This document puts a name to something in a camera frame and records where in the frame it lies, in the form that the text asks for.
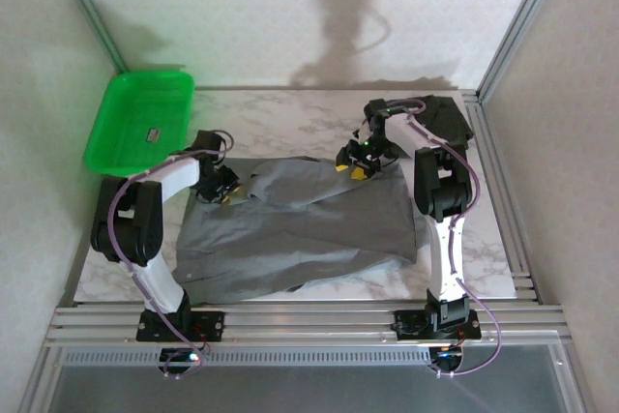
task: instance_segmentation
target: white wall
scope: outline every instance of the white wall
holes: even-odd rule
[[[478,86],[521,0],[95,1],[130,67],[198,85],[450,89]]]
[[[17,410],[92,215],[112,69],[74,0],[0,0],[0,411]]]
[[[487,104],[546,299],[619,405],[619,0],[545,0]]]

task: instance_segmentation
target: purple cable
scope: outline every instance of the purple cable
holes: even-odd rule
[[[136,174],[135,176],[129,178],[125,182],[125,184],[121,186],[121,188],[118,190],[116,195],[114,195],[114,198],[112,198],[112,202],[109,205],[109,210],[107,212],[107,234],[109,235],[109,241],[111,242],[111,245],[114,248],[114,251],[116,252],[118,257],[121,259],[123,263],[125,263],[125,265],[127,265],[127,269],[129,270],[129,273],[132,277],[133,282],[135,282],[135,286],[139,289],[139,291],[144,296],[144,300],[146,300],[146,302],[149,302],[151,304],[151,306],[153,307],[153,309],[155,310],[159,318],[162,319],[163,323],[165,324],[165,326],[167,326],[167,328],[171,331],[171,333],[174,336],[176,336],[179,340],[186,343],[187,346],[193,352],[195,352],[198,356],[198,368],[188,370],[184,373],[176,374],[176,379],[179,379],[179,380],[187,376],[191,376],[192,374],[195,374],[198,371],[200,371],[202,368],[204,368],[204,366],[206,365],[206,359],[204,358],[204,354],[202,353],[202,351],[193,342],[191,342],[189,339],[183,336],[183,334],[181,334],[181,332],[178,329],[176,329],[172,323],[170,323],[170,321],[167,319],[167,317],[163,313],[162,309],[159,307],[157,302],[155,302],[155,300],[153,299],[153,296],[151,295],[151,293],[144,286],[144,284],[142,284],[142,282],[139,280],[139,277],[137,276],[137,274],[135,273],[133,269],[133,263],[131,263],[131,261],[125,256],[125,254],[120,248],[120,245],[118,244],[118,239],[116,238],[116,233],[114,232],[114,213],[116,212],[116,208],[118,207],[118,202],[120,201],[122,196],[125,195],[125,192],[127,192],[127,189],[132,183],[135,183],[141,179],[144,179],[145,177],[151,174],[154,174],[164,169],[165,167],[170,166],[171,164],[179,162],[180,160],[188,159],[189,157],[193,157],[195,155],[203,155],[203,154],[223,155],[229,152],[230,150],[232,150],[232,147],[234,147],[234,137],[232,137],[232,134],[224,130],[216,130],[215,133],[222,133],[226,135],[227,137],[229,137],[230,145],[222,151],[202,149],[202,150],[195,150],[192,152],[181,154],[178,156],[173,156],[172,158],[170,158],[169,160],[166,160],[163,163],[160,163],[150,169],[147,169],[146,171],[142,173]],[[165,361],[165,365],[163,366],[163,374],[165,375],[165,377],[168,376],[167,368],[169,367],[170,360],[176,357],[178,354],[179,354],[178,351],[173,353]]]
[[[462,211],[462,213],[460,213],[459,215],[454,216],[452,218],[452,220],[450,221],[450,233],[449,233],[448,252],[449,252],[449,263],[450,263],[450,266],[452,268],[452,275],[454,275],[454,274],[457,273],[456,263],[454,262],[454,240],[455,240],[455,235],[456,235],[455,234],[456,223],[460,219],[464,218],[464,216],[468,212],[470,212],[471,209],[475,205],[477,205],[477,202],[480,199],[480,194],[481,194],[481,191],[482,191],[482,186],[481,186],[481,183],[480,183],[480,178],[477,176],[477,173],[475,172],[473,167],[464,159],[463,156],[461,156],[458,152],[456,152],[456,150],[454,150],[452,147],[447,145],[442,140],[438,140],[438,139],[432,137],[429,132],[427,132],[425,129],[423,129],[423,127],[421,127],[417,123],[417,120],[415,119],[415,115],[418,115],[419,113],[422,113],[423,111],[426,110],[426,103],[424,101],[421,101],[421,100],[415,99],[415,98],[400,99],[400,100],[397,100],[397,101],[388,101],[387,105],[392,106],[392,105],[398,104],[398,103],[416,103],[416,104],[419,105],[417,108],[409,110],[408,117],[406,118],[406,121],[408,122],[408,126],[410,126],[416,133],[418,133],[419,135],[421,135],[424,138],[426,138],[428,142],[430,142],[432,144],[436,144],[439,147],[441,147],[442,149],[444,149],[447,152],[449,152],[458,162],[460,162],[462,164],[462,166],[464,166],[466,168],[466,170],[471,175],[471,178],[473,178],[473,182],[475,184],[475,195],[473,196],[473,200],[471,201],[471,203]],[[466,285],[464,285],[464,282],[462,282],[462,280],[460,278],[456,278],[456,282],[462,288],[462,290],[466,293],[466,295],[468,295],[471,299],[473,299],[473,301],[475,301],[475,303],[477,303],[480,307],[482,307],[482,309],[484,309],[484,311],[487,313],[487,315],[492,320],[492,323],[494,324],[494,327],[496,328],[496,334],[497,334],[496,347],[494,349],[494,352],[490,356],[490,358],[488,358],[485,362],[481,363],[480,365],[477,365],[476,367],[473,367],[471,369],[466,369],[464,371],[451,371],[450,372],[451,376],[462,376],[464,374],[470,374],[471,372],[475,372],[475,371],[477,371],[479,369],[485,368],[490,363],[492,363],[494,361],[494,359],[498,356],[499,352],[501,351],[501,346],[503,345],[503,340],[501,338],[501,327],[499,325],[499,322],[496,320],[496,317],[492,313],[492,311],[490,311],[490,309],[487,307],[487,305],[484,304],[475,294],[473,294],[473,292],[471,292],[468,289],[468,287],[466,287]],[[437,372],[441,373],[441,372],[444,372],[444,371],[441,371],[439,368],[437,368]]]

